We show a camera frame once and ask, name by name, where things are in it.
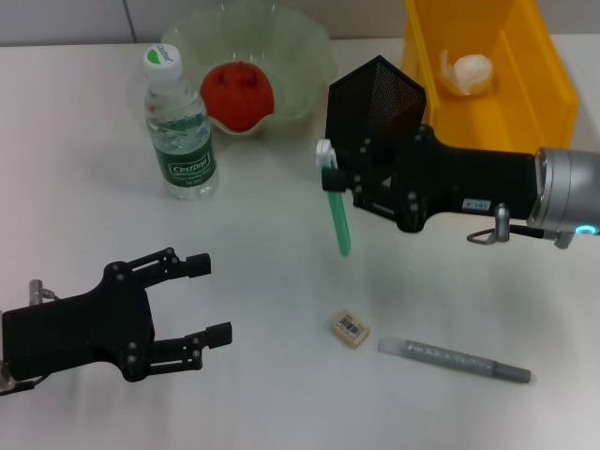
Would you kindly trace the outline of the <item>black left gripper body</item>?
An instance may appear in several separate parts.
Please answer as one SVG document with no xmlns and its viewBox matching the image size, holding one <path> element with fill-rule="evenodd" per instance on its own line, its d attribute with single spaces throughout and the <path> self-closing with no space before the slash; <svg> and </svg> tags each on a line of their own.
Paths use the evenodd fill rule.
<svg viewBox="0 0 600 450">
<path fill-rule="evenodd" d="M 6 312 L 2 326 L 3 362 L 18 381 L 96 362 L 139 381 L 155 337 L 144 285 L 125 262 L 106 266 L 89 292 Z"/>
</svg>

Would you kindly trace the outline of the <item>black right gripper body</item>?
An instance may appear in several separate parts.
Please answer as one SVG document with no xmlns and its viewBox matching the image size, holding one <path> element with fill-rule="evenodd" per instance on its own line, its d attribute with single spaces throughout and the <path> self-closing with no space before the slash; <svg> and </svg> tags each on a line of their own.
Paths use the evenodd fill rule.
<svg viewBox="0 0 600 450">
<path fill-rule="evenodd" d="M 536 198 L 531 154 L 452 147 L 430 126 L 421 126 L 396 153 L 394 216 L 405 233 L 421 232 L 440 213 L 492 217 L 501 203 L 511 218 L 525 220 Z"/>
</svg>

